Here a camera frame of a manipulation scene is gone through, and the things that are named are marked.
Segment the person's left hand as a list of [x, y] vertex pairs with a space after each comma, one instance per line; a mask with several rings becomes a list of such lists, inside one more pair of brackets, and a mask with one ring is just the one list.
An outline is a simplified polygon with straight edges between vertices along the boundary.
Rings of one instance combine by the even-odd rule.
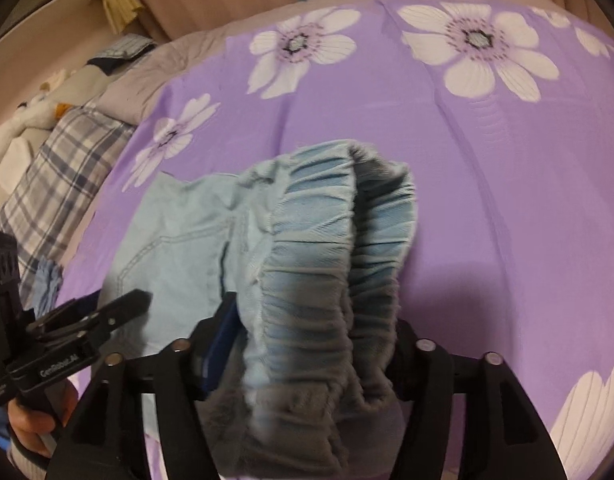
[[[62, 393], [62, 401], [57, 413], [60, 415], [62, 425], [65, 426], [78, 403], [78, 391], [68, 379], [58, 391]], [[55, 428], [55, 420], [51, 415], [30, 410], [20, 404], [19, 400], [14, 399], [8, 402], [8, 421], [24, 448], [44, 457], [52, 456], [52, 452], [41, 439], [44, 434], [50, 434]]]

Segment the striped sweater left forearm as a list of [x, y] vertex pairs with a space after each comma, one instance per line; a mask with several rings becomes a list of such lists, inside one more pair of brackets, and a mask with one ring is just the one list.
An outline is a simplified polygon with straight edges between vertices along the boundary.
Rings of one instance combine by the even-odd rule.
[[6, 454], [13, 467], [26, 479], [46, 479], [46, 470], [50, 461], [48, 457], [29, 451], [16, 442], [11, 443]]

